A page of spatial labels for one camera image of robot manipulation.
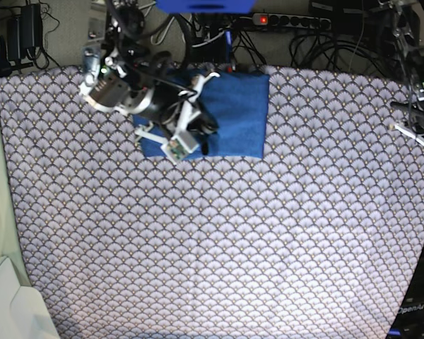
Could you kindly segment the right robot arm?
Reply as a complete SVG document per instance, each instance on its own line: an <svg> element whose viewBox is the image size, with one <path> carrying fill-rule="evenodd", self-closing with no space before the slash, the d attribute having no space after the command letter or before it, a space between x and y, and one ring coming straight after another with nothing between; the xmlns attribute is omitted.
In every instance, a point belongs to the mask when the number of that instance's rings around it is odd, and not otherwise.
<svg viewBox="0 0 424 339"><path fill-rule="evenodd" d="M94 109L139 117L138 139L158 143L173 163L197 150L209 153L209 138L218 132L218 122L201 102L207 82L219 78L211 71L198 73L188 84L180 83L193 48L191 31L180 14L170 14L157 28L145 29L145 16L135 3L106 1L105 35L98 44L83 49L83 81L80 94ZM184 58L178 68L169 51L151 54L143 41L175 21L184 36Z"/></svg>

